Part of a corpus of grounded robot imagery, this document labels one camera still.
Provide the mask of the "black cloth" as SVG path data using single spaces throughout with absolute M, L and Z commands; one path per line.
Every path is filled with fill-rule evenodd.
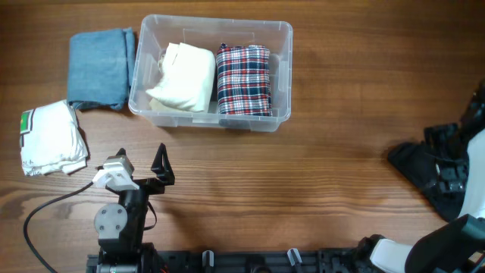
M 431 170 L 431 157 L 426 155 L 429 151 L 425 143 L 402 143 L 389 151 L 387 160 L 420 191 L 443 220 L 450 222 L 460 214 L 465 196 L 446 197 L 425 188 L 436 173 Z

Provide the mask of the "red blue plaid cloth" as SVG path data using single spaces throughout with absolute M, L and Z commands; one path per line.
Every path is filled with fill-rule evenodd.
M 263 45 L 221 44 L 216 54 L 219 114 L 272 115 L 269 58 Z

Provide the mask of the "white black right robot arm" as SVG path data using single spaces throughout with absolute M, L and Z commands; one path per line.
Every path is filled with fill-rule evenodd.
M 353 252 L 357 265 L 380 272 L 482 272 L 484 258 L 484 84 L 459 123 L 424 129 L 424 140 L 391 148 L 387 161 L 446 221 L 414 245 L 380 235 Z

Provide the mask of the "cream cloth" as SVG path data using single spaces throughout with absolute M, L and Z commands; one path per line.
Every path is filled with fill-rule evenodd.
M 213 52 L 186 43 L 169 43 L 158 62 L 162 77 L 145 93 L 174 111 L 207 112 L 215 75 Z

